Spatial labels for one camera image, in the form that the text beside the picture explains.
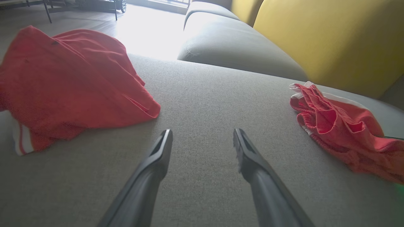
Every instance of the yellow sofa back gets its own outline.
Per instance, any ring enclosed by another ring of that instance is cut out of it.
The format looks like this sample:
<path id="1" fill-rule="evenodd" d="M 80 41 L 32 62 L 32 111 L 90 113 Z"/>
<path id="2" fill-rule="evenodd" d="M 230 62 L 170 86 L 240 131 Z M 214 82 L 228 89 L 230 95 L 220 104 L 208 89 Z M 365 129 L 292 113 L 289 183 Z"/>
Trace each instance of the yellow sofa back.
<path id="1" fill-rule="evenodd" d="M 379 98 L 404 73 L 404 0 L 264 0 L 254 28 L 317 84 Z"/>
<path id="2" fill-rule="evenodd" d="M 231 11 L 241 21 L 250 25 L 254 25 L 259 7 L 263 0 L 233 0 L 231 2 Z"/>

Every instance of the wooden floor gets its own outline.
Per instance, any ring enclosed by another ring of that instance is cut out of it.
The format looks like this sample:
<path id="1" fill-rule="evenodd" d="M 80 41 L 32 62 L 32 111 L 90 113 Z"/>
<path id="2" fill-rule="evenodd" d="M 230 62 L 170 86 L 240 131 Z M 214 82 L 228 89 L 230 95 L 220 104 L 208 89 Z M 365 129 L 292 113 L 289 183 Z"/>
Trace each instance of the wooden floor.
<path id="1" fill-rule="evenodd" d="M 72 29 L 92 29 L 117 38 L 128 53 L 160 59 L 176 59 L 185 15 L 129 5 L 111 13 L 70 11 L 52 13 L 49 23 L 44 5 L 0 11 L 0 62 L 18 31 L 32 25 L 49 36 Z"/>

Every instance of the red garment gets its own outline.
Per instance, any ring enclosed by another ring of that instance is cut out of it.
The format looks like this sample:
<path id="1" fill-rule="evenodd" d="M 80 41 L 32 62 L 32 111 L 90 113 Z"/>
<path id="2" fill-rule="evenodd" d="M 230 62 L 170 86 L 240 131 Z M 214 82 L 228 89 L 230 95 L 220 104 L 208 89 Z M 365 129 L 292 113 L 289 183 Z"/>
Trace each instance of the red garment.
<path id="1" fill-rule="evenodd" d="M 404 141 L 384 138 L 380 125 L 362 105 L 330 94 L 326 98 L 314 84 L 306 84 L 291 85 L 298 93 L 290 105 L 299 112 L 297 121 L 310 137 L 352 171 L 404 184 Z"/>
<path id="2" fill-rule="evenodd" d="M 85 29 L 49 37 L 29 26 L 0 66 L 0 111 L 11 112 L 20 133 L 26 126 L 33 149 L 40 151 L 86 128 L 156 118 L 160 105 L 144 85 L 115 38 Z M 22 139 L 19 145 L 24 147 Z"/>

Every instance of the couch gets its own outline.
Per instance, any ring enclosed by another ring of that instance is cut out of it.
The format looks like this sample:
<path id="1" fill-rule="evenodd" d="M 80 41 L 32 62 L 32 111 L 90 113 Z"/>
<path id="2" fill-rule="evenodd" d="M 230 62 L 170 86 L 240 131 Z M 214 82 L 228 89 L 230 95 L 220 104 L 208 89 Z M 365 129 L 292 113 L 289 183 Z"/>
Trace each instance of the couch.
<path id="1" fill-rule="evenodd" d="M 301 81 L 186 61 L 129 55 L 161 105 L 150 122 L 93 129 L 23 157 L 0 112 L 0 226 L 95 227 L 157 136 L 174 134 L 151 226 L 258 226 L 238 173 L 232 132 L 242 128 L 318 227 L 401 227 L 402 187 L 353 173 L 299 126 L 288 86 Z M 368 107 L 386 136 L 404 138 L 404 112 L 319 86 Z"/>
<path id="2" fill-rule="evenodd" d="M 404 109 L 403 0 L 191 3 L 179 60 L 303 80 Z"/>

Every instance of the crumpled red clothing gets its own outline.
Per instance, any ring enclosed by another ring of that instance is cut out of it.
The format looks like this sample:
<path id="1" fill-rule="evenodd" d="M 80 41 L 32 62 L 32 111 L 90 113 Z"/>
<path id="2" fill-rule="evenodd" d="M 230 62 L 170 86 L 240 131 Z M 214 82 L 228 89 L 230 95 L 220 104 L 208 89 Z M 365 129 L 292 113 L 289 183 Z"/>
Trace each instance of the crumpled red clothing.
<path id="1" fill-rule="evenodd" d="M 323 93 L 312 83 L 292 84 L 297 121 L 324 150 L 354 172 L 404 184 L 404 141 L 384 138 L 372 113 L 359 103 Z"/>
<path id="2" fill-rule="evenodd" d="M 16 151 L 24 155 L 86 128 L 156 118 L 160 105 L 144 85 L 115 38 L 86 29 L 49 37 L 29 26 L 0 66 L 0 111 L 17 120 Z"/>

